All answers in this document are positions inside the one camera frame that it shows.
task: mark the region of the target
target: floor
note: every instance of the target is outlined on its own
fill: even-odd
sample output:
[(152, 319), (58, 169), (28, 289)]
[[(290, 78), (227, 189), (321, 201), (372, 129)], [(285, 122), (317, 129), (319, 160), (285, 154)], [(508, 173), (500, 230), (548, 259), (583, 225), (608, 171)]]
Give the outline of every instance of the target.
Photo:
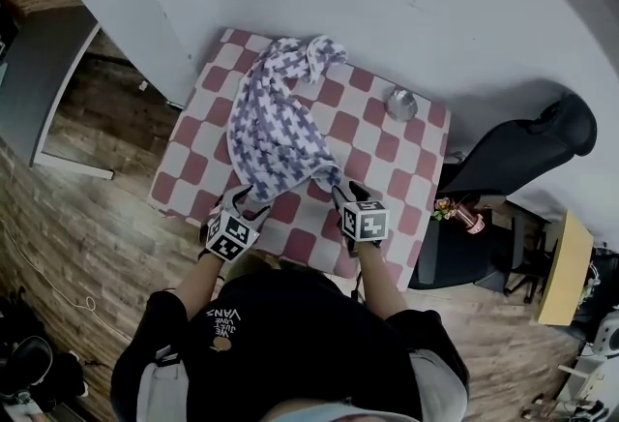
[[(21, 257), (79, 306), (122, 334), (137, 326), (149, 294), (176, 286), (199, 251), (195, 229), (161, 217), (146, 202), (177, 112), (138, 72), (93, 58), (82, 61), (53, 122), (46, 150), (112, 168), (104, 181), (21, 164), (0, 143), (0, 290), (25, 286), (27, 301), (59, 349), (84, 361), (90, 396), (80, 403), (97, 420), (112, 420), (110, 368), (125, 340), (87, 310), (65, 301)], [(351, 284), (338, 280), (344, 289)], [(553, 395), (579, 342), (532, 320), (522, 295), (505, 298), (476, 286), (405, 293), (411, 308), (443, 317), (471, 372), (466, 420), (517, 420), (536, 395)]]

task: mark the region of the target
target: white wall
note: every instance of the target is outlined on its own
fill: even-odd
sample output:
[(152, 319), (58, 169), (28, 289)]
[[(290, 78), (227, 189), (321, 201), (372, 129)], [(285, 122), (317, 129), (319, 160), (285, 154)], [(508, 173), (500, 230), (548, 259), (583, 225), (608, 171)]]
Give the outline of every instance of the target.
[(105, 33), (168, 100), (184, 104), (195, 67), (158, 0), (82, 0)]
[(472, 145), (500, 121), (534, 116), (554, 96), (540, 79), (565, 84), (596, 114), (598, 145), (514, 200), (545, 216), (569, 207), (619, 248), (619, 12), (612, 0), (158, 1), (197, 68), (225, 26), (330, 34), (352, 63), (444, 101), (455, 116), (454, 146)]

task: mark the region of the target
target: cable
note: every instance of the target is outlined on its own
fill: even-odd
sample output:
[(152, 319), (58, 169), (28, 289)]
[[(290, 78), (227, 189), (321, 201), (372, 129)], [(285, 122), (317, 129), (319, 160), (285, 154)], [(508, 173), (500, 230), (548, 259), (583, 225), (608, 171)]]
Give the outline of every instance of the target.
[(121, 338), (123, 341), (130, 343), (132, 338), (125, 335), (124, 333), (118, 331), (117, 329), (114, 329), (111, 325), (107, 324), (107, 322), (105, 322), (100, 316), (99, 314), (97, 314), (95, 312), (95, 310), (97, 309), (97, 302), (95, 302), (95, 299), (92, 296), (86, 296), (86, 305), (77, 305), (76, 303), (74, 303), (72, 300), (70, 300), (67, 295), (65, 295), (65, 293), (63, 293), (60, 289), (58, 289), (54, 283), (52, 281), (49, 280), (49, 278), (45, 275), (45, 272), (42, 271), (41, 269), (39, 269), (34, 263), (32, 263), (28, 257), (23, 253), (23, 251), (19, 248), (19, 245), (17, 245), (17, 242), (15, 241), (15, 239), (13, 238), (13, 235), (11, 234), (11, 232), (9, 231), (9, 227), (7, 226), (7, 223), (5, 223), (2, 219), (0, 219), (0, 223), (2, 223), (2, 227), (4, 228), (4, 230), (7, 232), (7, 234), (9, 235), (9, 238), (11, 238), (11, 241), (13, 242), (13, 244), (15, 245), (15, 248), (17, 249), (17, 251), (19, 252), (19, 254), (21, 255), (21, 257), (28, 263), (28, 265), (30, 265), (30, 267), (32, 267), (34, 270), (36, 270), (39, 274), (41, 274), (44, 279), (47, 281), (47, 283), (60, 295), (62, 296), (65, 300), (67, 300), (67, 302), (69, 302), (70, 305), (76, 307), (77, 309), (83, 309), (83, 310), (87, 310), (88, 312), (90, 312), (93, 316), (95, 316), (95, 318), (105, 327), (107, 328), (109, 331), (111, 331), (112, 333), (114, 333), (116, 336), (118, 336), (119, 338)]
[(136, 161), (134, 159), (126, 159), (126, 161), (128, 163), (132, 163), (132, 164), (137, 164), (138, 166), (140, 166), (142, 169), (144, 169), (146, 171), (147, 174), (150, 174), (154, 171), (154, 169), (152, 169), (151, 167), (148, 167), (146, 165), (144, 165), (143, 163), (141, 163), (140, 161)]
[(84, 367), (105, 367), (110, 372), (114, 371), (114, 369), (112, 369), (109, 365), (102, 364), (101, 362), (99, 362), (97, 360), (91, 360), (90, 362), (84, 363)]
[(359, 293), (360, 285), (361, 285), (361, 271), (359, 271), (359, 274), (357, 275), (357, 284), (355, 285), (355, 288), (350, 292), (350, 297), (356, 302), (364, 303), (364, 300), (360, 299), (360, 294), (361, 294)]

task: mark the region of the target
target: red checkered tablecloth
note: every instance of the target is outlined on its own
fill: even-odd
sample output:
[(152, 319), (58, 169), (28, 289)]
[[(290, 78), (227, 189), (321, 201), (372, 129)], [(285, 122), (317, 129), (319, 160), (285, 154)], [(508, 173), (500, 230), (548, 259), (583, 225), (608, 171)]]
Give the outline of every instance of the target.
[[(239, 81), (271, 40), (228, 29), (195, 85), (163, 156), (149, 202), (199, 226), (227, 189), (240, 184), (225, 140)], [(443, 164), (450, 113), (416, 96), (418, 113), (399, 123), (385, 112), (394, 84), (347, 64), (317, 83), (290, 81), (343, 166), (344, 186), (357, 180), (391, 210), (382, 252), (400, 289), (408, 285), (426, 233)], [(353, 278), (357, 261), (341, 244), (331, 195), (313, 181), (279, 196), (256, 248), (323, 272)]]

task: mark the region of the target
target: black chair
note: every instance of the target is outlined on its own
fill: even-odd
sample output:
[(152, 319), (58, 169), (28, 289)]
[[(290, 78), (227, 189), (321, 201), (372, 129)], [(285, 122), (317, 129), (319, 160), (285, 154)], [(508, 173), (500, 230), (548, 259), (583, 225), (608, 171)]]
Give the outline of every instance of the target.
[(513, 272), (515, 274), (519, 274), (523, 277), (514, 287), (506, 287), (503, 290), (505, 296), (509, 296), (523, 286), (529, 285), (529, 290), (524, 297), (524, 303), (532, 303), (535, 292), (540, 284), (542, 284), (542, 290), (544, 290), (548, 276), (550, 275), (550, 268), (552, 267), (557, 244), (555, 243), (552, 252), (547, 254), (545, 252), (545, 233), (540, 231), (535, 248), (537, 249), (536, 257), (529, 258), (527, 262), (523, 262), (517, 269), (514, 269)]
[(510, 195), (574, 155), (589, 154), (597, 136), (593, 112), (578, 95), (569, 93), (535, 121), (496, 126), (461, 164), (443, 165), (438, 193)]
[[(510, 195), (574, 155), (589, 154), (597, 135), (591, 109), (578, 95), (566, 93), (538, 119), (500, 124), (461, 164), (444, 165), (437, 197), (476, 201), (480, 196)], [(492, 225), (490, 211), (486, 211), (485, 221), (486, 227), (475, 235), (468, 234), (456, 221), (430, 221), (409, 287), (476, 283), (503, 291), (510, 271), (531, 273), (533, 277), (545, 272), (523, 264), (524, 231), (519, 222), (506, 233)]]
[(475, 283), (503, 292), (510, 273), (523, 264), (524, 221), (512, 219), (512, 230), (492, 224), (468, 234), (457, 221), (430, 221), (424, 244), (408, 287), (434, 289)]
[(21, 394), (43, 380), (51, 367), (53, 353), (46, 340), (31, 336), (22, 341), (0, 370), (0, 400), (20, 400)]

